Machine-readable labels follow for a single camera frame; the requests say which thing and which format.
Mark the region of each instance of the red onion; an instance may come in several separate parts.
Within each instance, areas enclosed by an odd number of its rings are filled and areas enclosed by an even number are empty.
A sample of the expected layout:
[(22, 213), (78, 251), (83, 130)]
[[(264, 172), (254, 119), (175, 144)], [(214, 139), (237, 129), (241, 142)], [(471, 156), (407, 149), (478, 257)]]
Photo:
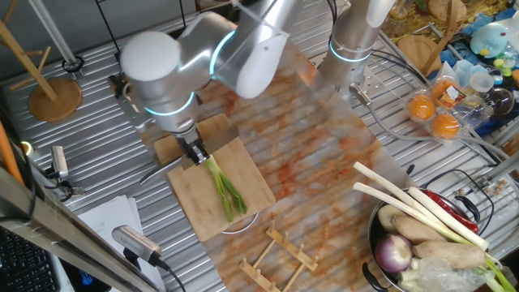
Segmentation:
[(411, 257), (413, 257), (411, 243), (401, 235), (386, 236), (375, 249), (376, 262), (390, 273), (405, 271), (411, 262)]

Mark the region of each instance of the white paper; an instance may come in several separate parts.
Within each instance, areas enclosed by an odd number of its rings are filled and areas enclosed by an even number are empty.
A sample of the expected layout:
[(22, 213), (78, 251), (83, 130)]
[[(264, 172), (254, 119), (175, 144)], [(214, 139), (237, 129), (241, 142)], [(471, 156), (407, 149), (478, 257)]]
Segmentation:
[[(143, 232), (135, 199), (128, 199), (124, 195), (95, 207), (78, 217), (121, 254), (124, 247), (112, 238), (112, 230), (121, 225), (128, 225), (141, 233)], [(164, 282), (157, 268), (152, 267), (142, 259), (139, 259), (139, 265), (144, 275), (152, 280), (161, 291), (165, 291)]]

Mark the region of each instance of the wooden base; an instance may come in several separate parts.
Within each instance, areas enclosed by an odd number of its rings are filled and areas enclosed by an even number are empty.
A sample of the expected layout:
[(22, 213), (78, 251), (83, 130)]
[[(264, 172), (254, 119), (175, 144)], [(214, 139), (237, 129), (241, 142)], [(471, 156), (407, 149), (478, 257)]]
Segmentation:
[(41, 121), (61, 121), (73, 114), (81, 104), (81, 88), (74, 80), (68, 78), (52, 78), (47, 82), (56, 92), (56, 101), (48, 98), (38, 85), (29, 96), (29, 112)]

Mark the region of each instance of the wooden cutting board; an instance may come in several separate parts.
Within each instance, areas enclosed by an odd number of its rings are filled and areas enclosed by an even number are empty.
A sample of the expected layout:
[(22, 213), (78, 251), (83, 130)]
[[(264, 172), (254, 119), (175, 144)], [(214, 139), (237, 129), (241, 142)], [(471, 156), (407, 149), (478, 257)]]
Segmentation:
[[(198, 130), (202, 139), (208, 140), (230, 126), (225, 114), (218, 114), (200, 122)], [(182, 154), (182, 150), (173, 136), (158, 140), (153, 147), (162, 164), (172, 161)], [(175, 190), (177, 200), (182, 205), (187, 219), (193, 225), (193, 230), (201, 242), (276, 203), (274, 194), (239, 138), (220, 148), (213, 153), (213, 156), (229, 180), (242, 194), (248, 207), (245, 215), (234, 211), (234, 222), (231, 224), (227, 221), (227, 215), (218, 197), (214, 179), (207, 166), (192, 166), (187, 170), (177, 167), (168, 173), (168, 179)], [(227, 199), (231, 204), (233, 203), (228, 194)]]

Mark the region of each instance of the blue toy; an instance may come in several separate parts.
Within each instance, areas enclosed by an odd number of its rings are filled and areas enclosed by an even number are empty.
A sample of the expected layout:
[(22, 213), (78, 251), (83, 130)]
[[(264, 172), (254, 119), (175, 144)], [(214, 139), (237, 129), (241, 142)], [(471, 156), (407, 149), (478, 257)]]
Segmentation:
[(480, 28), (470, 41), (474, 54), (494, 58), (504, 49), (509, 39), (508, 29), (501, 24), (487, 24)]

